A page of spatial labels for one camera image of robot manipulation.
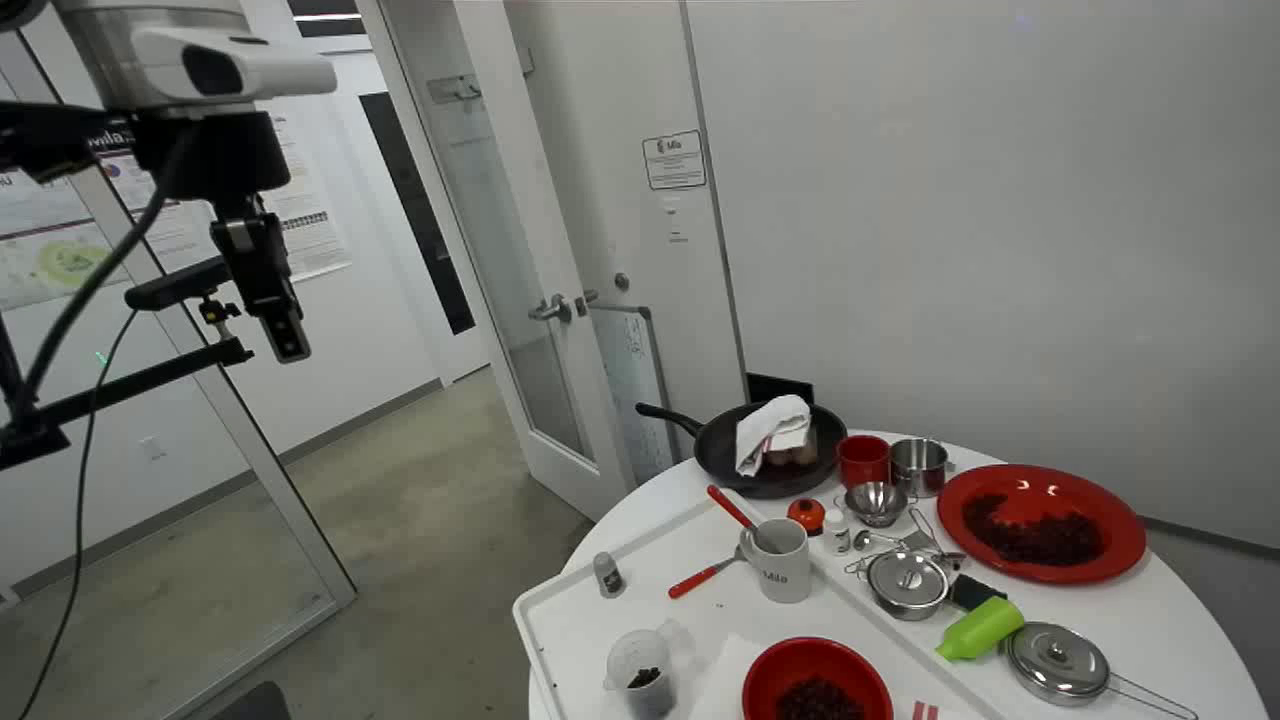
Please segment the clear plastic measuring jar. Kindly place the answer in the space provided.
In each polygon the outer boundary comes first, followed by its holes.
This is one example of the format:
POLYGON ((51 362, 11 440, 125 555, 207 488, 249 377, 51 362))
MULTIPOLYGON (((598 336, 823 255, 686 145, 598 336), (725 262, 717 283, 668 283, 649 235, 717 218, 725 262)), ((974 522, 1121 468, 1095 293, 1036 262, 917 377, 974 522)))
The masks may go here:
POLYGON ((614 645, 605 689, 633 720, 668 720, 676 712, 676 664, 661 633, 639 629, 614 645))

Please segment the small steel bowl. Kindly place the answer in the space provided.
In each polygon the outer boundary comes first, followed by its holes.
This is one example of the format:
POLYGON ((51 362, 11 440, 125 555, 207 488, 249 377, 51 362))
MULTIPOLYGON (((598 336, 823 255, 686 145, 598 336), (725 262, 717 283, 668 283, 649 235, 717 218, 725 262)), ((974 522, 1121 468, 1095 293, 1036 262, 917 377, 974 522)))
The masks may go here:
POLYGON ((904 492, 890 481, 865 481, 845 492, 853 517, 869 528, 890 528, 904 512, 904 492))

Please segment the orange bowl with beans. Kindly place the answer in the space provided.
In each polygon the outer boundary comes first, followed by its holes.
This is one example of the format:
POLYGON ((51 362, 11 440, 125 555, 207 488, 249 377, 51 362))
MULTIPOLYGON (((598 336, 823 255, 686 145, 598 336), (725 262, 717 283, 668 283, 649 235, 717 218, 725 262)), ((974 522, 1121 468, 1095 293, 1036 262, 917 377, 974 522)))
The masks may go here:
POLYGON ((787 634, 740 684, 743 720, 891 720, 884 674, 848 645, 787 634))

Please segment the white folded cloth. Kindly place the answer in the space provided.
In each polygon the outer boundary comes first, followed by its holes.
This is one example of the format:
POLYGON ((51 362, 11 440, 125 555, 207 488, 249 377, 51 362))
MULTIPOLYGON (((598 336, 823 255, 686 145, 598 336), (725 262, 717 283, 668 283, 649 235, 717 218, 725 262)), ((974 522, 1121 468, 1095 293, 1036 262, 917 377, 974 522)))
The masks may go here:
POLYGON ((813 445, 813 403, 772 395, 737 423, 737 472, 757 474, 772 451, 803 451, 813 445))

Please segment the black frying pan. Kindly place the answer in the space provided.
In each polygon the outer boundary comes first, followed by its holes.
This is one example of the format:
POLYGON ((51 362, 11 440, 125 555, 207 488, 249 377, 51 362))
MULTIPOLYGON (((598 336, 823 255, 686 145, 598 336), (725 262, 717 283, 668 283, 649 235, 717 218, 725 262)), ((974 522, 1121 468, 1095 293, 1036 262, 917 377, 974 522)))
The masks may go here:
POLYGON ((802 458, 763 458, 757 472, 737 468, 737 423, 749 416, 749 403, 729 409, 712 421, 694 421, 686 413, 639 403, 639 416, 663 421, 695 440, 695 463, 719 482, 749 500, 786 500, 820 488, 840 456, 845 421, 828 409, 813 409, 813 445, 802 458))

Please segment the small grey shaker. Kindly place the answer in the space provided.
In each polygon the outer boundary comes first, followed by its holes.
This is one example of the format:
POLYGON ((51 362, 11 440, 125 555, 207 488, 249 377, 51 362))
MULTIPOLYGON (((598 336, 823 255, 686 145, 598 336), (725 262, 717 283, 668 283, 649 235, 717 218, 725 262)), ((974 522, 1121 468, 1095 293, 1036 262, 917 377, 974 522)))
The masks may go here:
POLYGON ((630 587, 626 573, 607 551, 598 551, 592 573, 605 595, 621 595, 630 587))

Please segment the red cup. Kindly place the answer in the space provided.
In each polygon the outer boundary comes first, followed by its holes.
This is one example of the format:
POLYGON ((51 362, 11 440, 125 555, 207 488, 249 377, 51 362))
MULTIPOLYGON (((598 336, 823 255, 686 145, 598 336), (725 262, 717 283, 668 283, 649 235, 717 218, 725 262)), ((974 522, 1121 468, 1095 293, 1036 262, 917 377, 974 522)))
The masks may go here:
POLYGON ((845 437, 837 445, 837 463, 845 482, 884 481, 890 445, 880 437, 845 437))

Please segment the small steel cup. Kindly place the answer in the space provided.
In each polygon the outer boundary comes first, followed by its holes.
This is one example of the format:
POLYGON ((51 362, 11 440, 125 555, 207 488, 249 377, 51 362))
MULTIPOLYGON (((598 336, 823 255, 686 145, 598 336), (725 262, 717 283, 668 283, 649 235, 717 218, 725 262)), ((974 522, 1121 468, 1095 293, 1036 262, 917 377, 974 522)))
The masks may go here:
POLYGON ((891 481, 917 500, 935 497, 949 481, 949 446, 935 440, 898 440, 891 481))

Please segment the white door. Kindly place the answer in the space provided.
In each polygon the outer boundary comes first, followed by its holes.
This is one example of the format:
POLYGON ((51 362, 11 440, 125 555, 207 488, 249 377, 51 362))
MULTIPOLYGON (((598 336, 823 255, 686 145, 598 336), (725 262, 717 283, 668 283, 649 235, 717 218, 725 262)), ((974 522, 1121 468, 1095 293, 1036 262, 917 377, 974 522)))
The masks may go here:
POLYGON ((356 0, 526 468, 582 517, 633 492, 607 367, 503 0, 356 0))

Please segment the green bottle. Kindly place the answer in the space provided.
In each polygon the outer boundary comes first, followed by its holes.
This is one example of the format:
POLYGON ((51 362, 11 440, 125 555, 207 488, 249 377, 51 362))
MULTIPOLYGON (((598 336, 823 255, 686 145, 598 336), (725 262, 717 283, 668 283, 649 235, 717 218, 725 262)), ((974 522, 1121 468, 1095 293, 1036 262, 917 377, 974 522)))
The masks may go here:
POLYGON ((962 620, 954 620, 935 645, 949 664, 984 658, 1023 629, 1023 611, 999 587, 974 574, 954 582, 954 603, 962 620))

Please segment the large orange plate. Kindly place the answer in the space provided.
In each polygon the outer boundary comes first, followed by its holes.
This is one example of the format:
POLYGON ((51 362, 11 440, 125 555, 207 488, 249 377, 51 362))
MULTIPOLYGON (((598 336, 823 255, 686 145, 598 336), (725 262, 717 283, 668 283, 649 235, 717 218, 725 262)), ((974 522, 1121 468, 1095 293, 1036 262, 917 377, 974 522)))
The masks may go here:
POLYGON ((954 474, 935 521, 967 560, 1027 582, 1107 582, 1149 551, 1145 521, 1116 492, 1043 463, 954 474))

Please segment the white red striped towel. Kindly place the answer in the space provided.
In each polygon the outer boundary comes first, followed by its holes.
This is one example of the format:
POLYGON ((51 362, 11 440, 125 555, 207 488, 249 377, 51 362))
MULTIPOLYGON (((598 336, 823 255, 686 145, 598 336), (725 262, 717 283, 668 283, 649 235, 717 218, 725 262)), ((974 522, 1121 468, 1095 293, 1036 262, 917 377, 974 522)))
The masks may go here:
POLYGON ((917 700, 917 705, 914 705, 914 720, 942 720, 942 706, 935 706, 935 705, 917 700))

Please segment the orange handled spoon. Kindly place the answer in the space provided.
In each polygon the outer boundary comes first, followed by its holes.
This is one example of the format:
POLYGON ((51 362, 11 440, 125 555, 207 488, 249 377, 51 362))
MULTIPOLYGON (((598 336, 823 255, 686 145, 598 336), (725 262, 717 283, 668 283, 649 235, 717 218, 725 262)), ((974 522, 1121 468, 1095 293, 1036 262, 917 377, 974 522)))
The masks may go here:
POLYGON ((676 582, 668 582, 668 600, 694 595, 695 587, 703 587, 709 580, 717 580, 725 567, 732 567, 737 560, 743 560, 740 540, 743 540, 743 537, 757 537, 757 521, 732 500, 732 492, 709 488, 709 500, 712 500, 737 528, 732 528, 732 531, 729 531, 729 528, 717 528, 719 555, 709 560, 703 567, 682 574, 676 582))

